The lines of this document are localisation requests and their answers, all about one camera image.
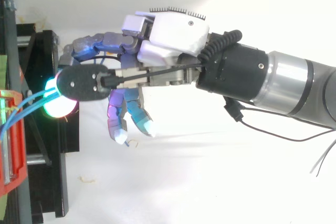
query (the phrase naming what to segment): screw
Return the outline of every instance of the screw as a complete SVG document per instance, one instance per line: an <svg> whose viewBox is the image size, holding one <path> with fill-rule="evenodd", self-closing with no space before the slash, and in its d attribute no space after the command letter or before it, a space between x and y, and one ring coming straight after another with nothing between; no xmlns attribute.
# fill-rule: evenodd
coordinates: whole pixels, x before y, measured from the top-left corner
<svg viewBox="0 0 336 224"><path fill-rule="evenodd" d="M27 92L26 92L26 97L28 98L28 97L30 97L32 94L33 94L33 92L29 89L29 90L27 90ZM29 104L29 105L32 105L33 101L34 101L34 99L30 100L30 101L28 102L28 104Z"/></svg>
<svg viewBox="0 0 336 224"><path fill-rule="evenodd" d="M5 7L11 12L16 11L16 0L5 0Z"/></svg>

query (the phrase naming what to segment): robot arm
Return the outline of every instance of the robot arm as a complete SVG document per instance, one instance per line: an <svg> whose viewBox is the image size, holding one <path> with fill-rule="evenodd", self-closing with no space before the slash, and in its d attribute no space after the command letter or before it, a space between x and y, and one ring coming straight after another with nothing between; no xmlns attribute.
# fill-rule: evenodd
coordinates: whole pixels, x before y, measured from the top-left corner
<svg viewBox="0 0 336 224"><path fill-rule="evenodd" d="M336 128L334 67L279 52L266 54L239 43L218 50L221 49L218 41L224 37L230 40L236 34L208 36L208 26L204 21L186 15L184 10L182 13L137 13L128 16L123 27L126 35L146 34L138 53L138 60L144 65L120 70L85 66L85 71L82 71L84 66L73 67L59 75L61 93L77 100L95 100L106 97L111 89L166 86L197 80L199 89ZM202 52L211 56L205 57L206 61L201 64L176 66L179 56L187 54L196 60ZM86 95L80 94L80 88L71 88L70 80L85 80L86 86L80 88L86 90Z"/></svg>

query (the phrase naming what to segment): black coiled cable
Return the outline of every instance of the black coiled cable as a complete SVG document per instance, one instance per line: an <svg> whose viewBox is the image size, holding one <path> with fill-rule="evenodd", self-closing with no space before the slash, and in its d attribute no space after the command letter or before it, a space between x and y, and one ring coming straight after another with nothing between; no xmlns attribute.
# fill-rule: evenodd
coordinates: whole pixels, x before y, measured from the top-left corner
<svg viewBox="0 0 336 224"><path fill-rule="evenodd" d="M221 37L211 41L206 47L204 47L197 58L202 64L205 64L213 55L223 51L228 46L237 43L242 39L242 37L242 32L239 30L225 32Z"/></svg>

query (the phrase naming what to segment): green tape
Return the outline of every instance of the green tape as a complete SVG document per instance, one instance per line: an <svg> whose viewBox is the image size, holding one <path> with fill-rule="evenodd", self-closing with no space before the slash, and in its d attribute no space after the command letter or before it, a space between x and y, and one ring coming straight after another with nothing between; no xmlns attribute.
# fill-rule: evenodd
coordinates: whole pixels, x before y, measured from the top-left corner
<svg viewBox="0 0 336 224"><path fill-rule="evenodd" d="M4 220L7 207L7 194L0 197L0 220Z"/></svg>
<svg viewBox="0 0 336 224"><path fill-rule="evenodd" d="M6 89L7 55L0 55L0 90Z"/></svg>

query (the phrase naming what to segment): blue wire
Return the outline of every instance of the blue wire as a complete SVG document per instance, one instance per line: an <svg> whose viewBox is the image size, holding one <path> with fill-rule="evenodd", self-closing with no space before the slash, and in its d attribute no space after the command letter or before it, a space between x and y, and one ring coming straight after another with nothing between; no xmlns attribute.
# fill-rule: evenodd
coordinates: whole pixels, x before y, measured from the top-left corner
<svg viewBox="0 0 336 224"><path fill-rule="evenodd" d="M9 125L9 123L11 122L11 120L13 119L13 117L15 116L16 112L21 109L26 103L32 101L33 99L45 94L46 92L50 92L52 90L55 90L55 88L51 88L51 89L48 89L48 90L42 90L40 92L37 92L35 94L32 94L31 96L27 97L25 100L23 100L18 106L16 109L14 109L12 111L12 113L10 114L10 116L8 117L8 119L6 120L6 122L2 125L2 130L0 132L0 142L2 141L2 138L4 137L4 134L5 132L10 128L7 126Z"/></svg>
<svg viewBox="0 0 336 224"><path fill-rule="evenodd" d="M56 98L58 98L60 96L60 94L58 92L55 92L51 95L49 95L48 97L45 97L41 100L39 100L38 102L35 102L33 105L25 108L23 111L21 111L20 113L18 113L14 118L13 121L10 123L10 127L12 127L15 123L17 123L18 121L20 121L22 118L24 118L26 115L31 114L32 112L34 112L35 110L41 108L44 104L46 104L47 102L50 102Z"/></svg>

